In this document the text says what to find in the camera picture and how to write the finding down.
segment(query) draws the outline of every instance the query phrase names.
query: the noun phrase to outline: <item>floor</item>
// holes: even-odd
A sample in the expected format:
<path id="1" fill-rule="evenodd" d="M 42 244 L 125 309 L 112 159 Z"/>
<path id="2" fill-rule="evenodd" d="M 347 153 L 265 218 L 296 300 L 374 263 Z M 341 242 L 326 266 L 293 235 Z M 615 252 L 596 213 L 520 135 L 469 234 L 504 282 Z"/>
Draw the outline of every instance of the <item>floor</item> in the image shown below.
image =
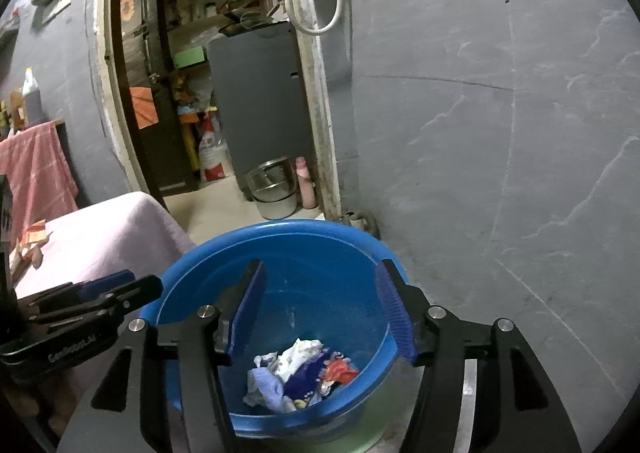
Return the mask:
<path id="1" fill-rule="evenodd" d="M 247 202 L 235 177 L 211 182 L 198 191 L 165 197 L 169 213 L 197 245 L 240 227 L 265 222 L 253 202 Z M 290 218 L 313 219 L 319 208 L 300 209 Z"/>

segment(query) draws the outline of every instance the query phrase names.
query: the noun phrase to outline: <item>white cloth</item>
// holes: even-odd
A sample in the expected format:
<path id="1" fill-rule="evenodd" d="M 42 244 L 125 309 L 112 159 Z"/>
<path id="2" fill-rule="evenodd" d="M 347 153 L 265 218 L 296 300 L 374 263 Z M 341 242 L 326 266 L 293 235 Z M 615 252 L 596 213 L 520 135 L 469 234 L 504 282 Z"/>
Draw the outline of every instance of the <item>white cloth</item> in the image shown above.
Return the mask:
<path id="1" fill-rule="evenodd" d="M 269 354 L 264 354 L 264 356 L 255 356 L 254 363 L 256 368 L 263 367 L 263 362 L 266 363 L 270 368 L 271 366 L 275 367 L 275 363 L 272 362 L 272 359 L 278 357 L 277 352 L 271 352 Z"/>
<path id="2" fill-rule="evenodd" d="M 301 341 L 296 339 L 291 348 L 286 349 L 277 359 L 275 373 L 284 385 L 289 378 L 296 373 L 308 359 L 318 354 L 322 349 L 322 343 L 317 339 Z"/>

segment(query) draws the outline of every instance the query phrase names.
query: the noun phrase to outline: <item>doorway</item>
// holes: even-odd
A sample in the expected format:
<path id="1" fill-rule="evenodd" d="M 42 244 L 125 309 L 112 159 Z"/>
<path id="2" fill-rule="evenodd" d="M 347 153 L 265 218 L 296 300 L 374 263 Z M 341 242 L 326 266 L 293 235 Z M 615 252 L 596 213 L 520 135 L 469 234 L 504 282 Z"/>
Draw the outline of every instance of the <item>doorway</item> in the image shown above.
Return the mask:
<path id="1" fill-rule="evenodd" d="M 134 156 L 149 192 L 196 243 L 264 220 L 246 179 L 261 164 L 286 157 L 293 169 L 304 157 L 318 176 L 281 1 L 119 0 L 113 43 L 122 44 L 116 73 Z M 320 212 L 297 204 L 294 216 Z"/>

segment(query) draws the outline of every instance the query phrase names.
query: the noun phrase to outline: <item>concrete wall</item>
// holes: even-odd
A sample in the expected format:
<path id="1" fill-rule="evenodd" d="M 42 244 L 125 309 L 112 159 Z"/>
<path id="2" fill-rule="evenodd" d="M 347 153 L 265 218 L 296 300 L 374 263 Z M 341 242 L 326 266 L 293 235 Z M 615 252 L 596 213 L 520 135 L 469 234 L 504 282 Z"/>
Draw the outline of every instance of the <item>concrete wall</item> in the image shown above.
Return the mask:
<path id="1" fill-rule="evenodd" d="M 63 147 L 80 190 L 80 206 L 95 204 L 128 191 L 125 175 L 113 156 L 100 125 L 101 106 L 92 90 L 89 52 L 95 54 L 93 0 L 71 0 L 71 5 L 48 24 L 42 8 L 20 1 L 20 32 L 15 45 L 0 54 L 0 95 L 22 87 L 24 71 L 33 67 L 42 103 L 49 119 L 63 119 Z M 3 13 L 6 18 L 13 5 Z M 88 28 L 85 29 L 85 18 Z"/>
<path id="2" fill-rule="evenodd" d="M 432 301 L 512 318 L 590 451 L 640 379 L 627 1 L 348 0 L 322 52 L 345 206 Z"/>

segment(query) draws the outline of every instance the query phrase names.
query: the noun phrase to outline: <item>red cloth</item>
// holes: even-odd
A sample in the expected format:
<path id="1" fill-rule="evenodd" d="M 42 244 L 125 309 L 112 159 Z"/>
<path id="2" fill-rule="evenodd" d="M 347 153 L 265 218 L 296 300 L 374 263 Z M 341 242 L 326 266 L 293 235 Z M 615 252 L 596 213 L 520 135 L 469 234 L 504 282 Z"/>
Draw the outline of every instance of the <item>red cloth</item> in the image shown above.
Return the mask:
<path id="1" fill-rule="evenodd" d="M 78 186 L 53 122 L 27 128 L 2 141 L 0 175 L 8 177 L 14 197 L 12 245 L 31 224 L 78 210 Z"/>
<path id="2" fill-rule="evenodd" d="M 341 385 L 348 385 L 359 374 L 352 369 L 344 359 L 336 359 L 326 367 L 323 381 L 336 381 Z"/>

